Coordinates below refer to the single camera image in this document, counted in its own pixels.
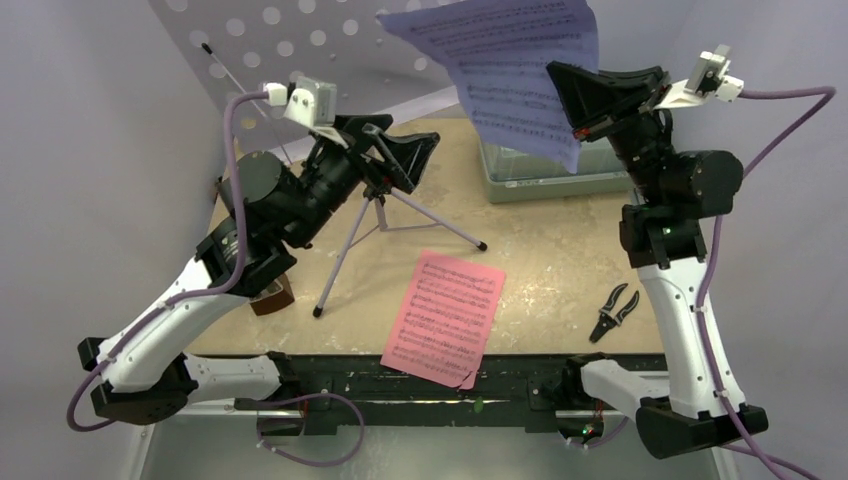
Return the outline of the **white sheet music pages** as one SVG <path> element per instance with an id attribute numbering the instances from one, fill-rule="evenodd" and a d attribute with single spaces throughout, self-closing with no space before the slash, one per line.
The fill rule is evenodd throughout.
<path id="1" fill-rule="evenodd" d="M 587 2 L 458 1 L 377 18 L 445 68 L 483 141 L 576 172 L 580 144 L 547 66 L 597 72 L 598 27 Z"/>

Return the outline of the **pink paper folder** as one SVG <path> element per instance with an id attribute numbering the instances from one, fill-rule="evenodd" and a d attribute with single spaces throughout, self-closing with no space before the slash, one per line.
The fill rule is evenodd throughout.
<path id="1" fill-rule="evenodd" d="M 423 251 L 380 364 L 448 388 L 472 389 L 505 280 L 502 270 Z"/>

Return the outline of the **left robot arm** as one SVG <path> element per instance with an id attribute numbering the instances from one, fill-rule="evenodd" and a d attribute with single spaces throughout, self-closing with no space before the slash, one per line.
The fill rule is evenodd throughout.
<path id="1" fill-rule="evenodd" d="M 388 114 L 337 117 L 340 141 L 317 136 L 297 171 L 267 151 L 241 157 L 241 193 L 225 180 L 219 195 L 228 209 L 243 205 L 245 232 L 234 218 L 221 221 L 144 315 L 109 339 L 79 344 L 81 363 L 96 382 L 94 413 L 108 422 L 150 425 L 209 400 L 292 405 L 303 390 L 286 355 L 193 356 L 187 347 L 292 268 L 292 250 L 310 248 L 358 186 L 375 193 L 414 190 L 440 137 L 392 136 L 392 122 Z"/>

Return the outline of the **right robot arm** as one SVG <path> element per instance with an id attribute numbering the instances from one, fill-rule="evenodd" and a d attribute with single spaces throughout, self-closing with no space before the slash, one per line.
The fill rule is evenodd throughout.
<path id="1" fill-rule="evenodd" d="M 766 412 L 747 402 L 726 359 L 708 295 L 708 252 L 700 223 L 728 214 L 743 180 L 724 150 L 677 151 L 671 113 L 711 98 L 730 102 L 744 83 L 726 58 L 704 53 L 692 75 L 672 82 L 660 67 L 590 72 L 547 66 L 574 137 L 607 140 L 641 201 L 622 208 L 620 242 L 656 317 L 668 383 L 655 387 L 596 353 L 566 362 L 564 399 L 600 400 L 632 420 L 646 450 L 667 459 L 766 430 Z"/>

